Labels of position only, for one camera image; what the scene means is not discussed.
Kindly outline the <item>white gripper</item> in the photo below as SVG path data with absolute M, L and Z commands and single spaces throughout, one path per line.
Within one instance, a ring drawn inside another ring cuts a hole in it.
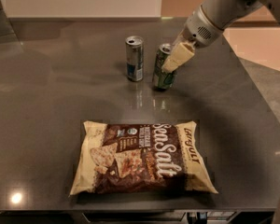
M 174 72 L 174 70 L 194 56 L 194 46 L 196 48 L 208 47 L 223 32 L 224 16 L 222 13 L 217 8 L 205 4 L 199 5 L 187 18 L 161 70 L 165 73 Z

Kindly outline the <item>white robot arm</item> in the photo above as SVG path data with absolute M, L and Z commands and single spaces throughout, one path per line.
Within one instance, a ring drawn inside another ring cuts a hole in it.
M 194 56 L 196 49 L 210 46 L 233 22 L 262 6 L 280 26 L 280 0 L 204 0 L 187 18 L 161 70 L 174 72 Z

